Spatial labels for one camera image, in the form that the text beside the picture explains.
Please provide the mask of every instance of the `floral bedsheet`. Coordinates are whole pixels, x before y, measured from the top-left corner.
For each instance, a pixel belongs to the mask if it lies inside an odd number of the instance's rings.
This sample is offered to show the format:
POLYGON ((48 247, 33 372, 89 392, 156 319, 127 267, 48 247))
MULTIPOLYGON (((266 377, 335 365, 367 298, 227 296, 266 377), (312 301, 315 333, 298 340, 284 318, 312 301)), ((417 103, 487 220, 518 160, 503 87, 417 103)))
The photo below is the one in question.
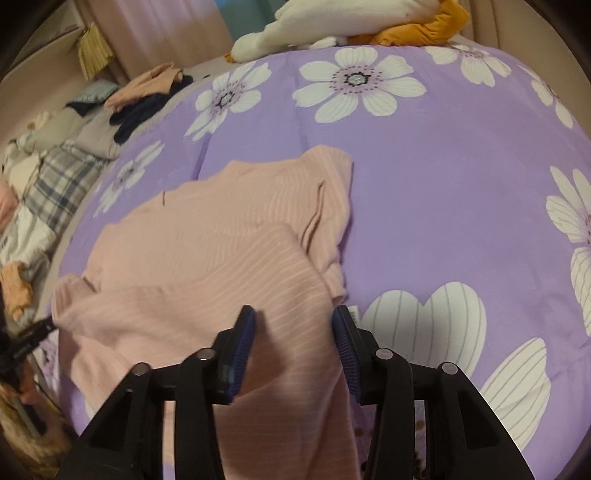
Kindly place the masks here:
POLYGON ((591 424, 591 143, 554 91, 503 52, 450 46, 294 51, 182 95, 98 187, 61 273, 162 190, 341 148, 347 304, 380 345, 457 363, 554 479, 591 424))

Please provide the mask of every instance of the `metal screw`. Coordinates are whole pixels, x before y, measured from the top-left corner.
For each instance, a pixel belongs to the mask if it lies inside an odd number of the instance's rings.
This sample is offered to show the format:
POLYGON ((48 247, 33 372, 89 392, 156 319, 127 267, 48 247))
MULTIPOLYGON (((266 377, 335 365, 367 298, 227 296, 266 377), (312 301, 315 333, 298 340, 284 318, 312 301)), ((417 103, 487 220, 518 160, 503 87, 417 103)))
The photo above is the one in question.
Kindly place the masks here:
POLYGON ((454 365, 451 362, 445 362, 442 366, 441 366, 441 370, 443 370, 445 373, 447 373, 448 375, 455 375, 457 374, 457 366, 454 365))
POLYGON ((144 362, 137 364, 131 369, 131 373, 134 375, 140 376, 148 373, 150 371, 150 366, 144 362))
POLYGON ((211 360, 216 356, 216 351, 213 348, 202 348, 195 354, 200 360, 211 360))
POLYGON ((394 353, 389 348, 380 348, 376 350, 375 356, 382 360, 390 360, 394 356, 394 353))

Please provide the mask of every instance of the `curtain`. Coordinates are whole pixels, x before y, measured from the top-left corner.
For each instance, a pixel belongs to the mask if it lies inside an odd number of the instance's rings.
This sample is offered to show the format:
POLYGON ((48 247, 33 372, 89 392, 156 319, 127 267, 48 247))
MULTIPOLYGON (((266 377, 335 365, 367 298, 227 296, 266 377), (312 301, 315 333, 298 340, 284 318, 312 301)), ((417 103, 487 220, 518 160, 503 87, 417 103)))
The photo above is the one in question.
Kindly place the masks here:
POLYGON ((214 0, 76 3, 85 21, 99 26, 130 79, 161 63, 191 67, 232 48, 232 36, 214 0))

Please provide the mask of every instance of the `plaid blanket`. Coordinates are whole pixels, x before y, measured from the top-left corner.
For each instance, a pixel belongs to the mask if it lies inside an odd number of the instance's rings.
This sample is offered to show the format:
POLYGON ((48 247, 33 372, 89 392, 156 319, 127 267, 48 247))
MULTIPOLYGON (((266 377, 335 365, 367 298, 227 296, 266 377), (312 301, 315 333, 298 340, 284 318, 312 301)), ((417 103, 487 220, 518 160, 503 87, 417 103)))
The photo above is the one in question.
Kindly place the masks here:
POLYGON ((66 141, 47 153, 22 201, 60 236, 107 163, 66 141))

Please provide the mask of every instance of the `straw item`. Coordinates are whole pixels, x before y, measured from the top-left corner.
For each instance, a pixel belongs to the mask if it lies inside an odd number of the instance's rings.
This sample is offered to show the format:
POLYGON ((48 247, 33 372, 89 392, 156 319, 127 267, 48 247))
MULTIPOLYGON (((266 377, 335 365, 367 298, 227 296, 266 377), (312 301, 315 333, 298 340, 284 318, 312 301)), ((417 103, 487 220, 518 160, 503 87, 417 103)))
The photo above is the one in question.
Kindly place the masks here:
POLYGON ((115 58, 107 40, 94 23, 78 40, 78 59, 86 80, 94 78, 115 58))

